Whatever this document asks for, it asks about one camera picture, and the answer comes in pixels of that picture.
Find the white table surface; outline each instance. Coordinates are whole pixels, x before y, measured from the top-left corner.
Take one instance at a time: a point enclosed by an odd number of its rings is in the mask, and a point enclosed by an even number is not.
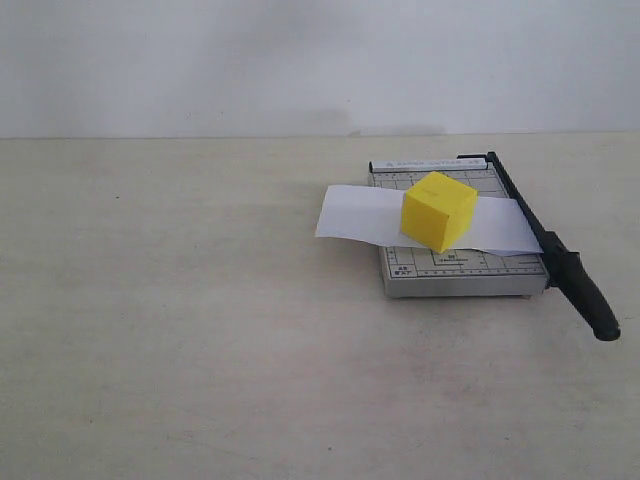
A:
[[[556,290],[389,300],[314,238],[376,159],[495,150],[582,253]],[[637,479],[640,135],[0,142],[6,479]]]

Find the paper cutter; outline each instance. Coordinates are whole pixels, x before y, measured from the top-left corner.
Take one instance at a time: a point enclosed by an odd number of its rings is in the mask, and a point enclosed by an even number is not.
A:
[[[481,158],[372,162],[369,185],[407,190],[429,172],[439,171],[489,197],[508,198],[493,164]],[[532,296],[548,285],[540,255],[502,257],[477,250],[443,254],[424,248],[381,247],[386,295],[401,297]]]

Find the black handle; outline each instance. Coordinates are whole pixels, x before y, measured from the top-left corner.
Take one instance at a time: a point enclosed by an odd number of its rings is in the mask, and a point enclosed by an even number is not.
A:
[[[556,286],[593,329],[598,340],[612,342],[620,338],[620,325],[611,307],[582,266],[577,252],[563,252],[553,259]]]

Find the yellow foam block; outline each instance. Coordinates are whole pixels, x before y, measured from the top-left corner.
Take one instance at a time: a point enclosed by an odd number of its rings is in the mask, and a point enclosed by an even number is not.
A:
[[[431,172],[405,192],[402,233],[442,253],[471,227],[478,191]]]

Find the guillotine paper trimmer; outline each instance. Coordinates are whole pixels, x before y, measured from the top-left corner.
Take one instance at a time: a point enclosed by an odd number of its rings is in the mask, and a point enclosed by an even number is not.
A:
[[[529,296],[557,287],[591,326],[597,339],[613,341],[620,337],[618,322],[585,272],[579,254],[570,252],[555,232],[544,229],[494,152],[459,155],[455,160],[371,162],[369,184],[407,190],[431,171],[471,185],[480,196],[516,200],[542,253],[498,256],[453,249],[437,254],[424,248],[380,247],[381,273],[388,296]]]

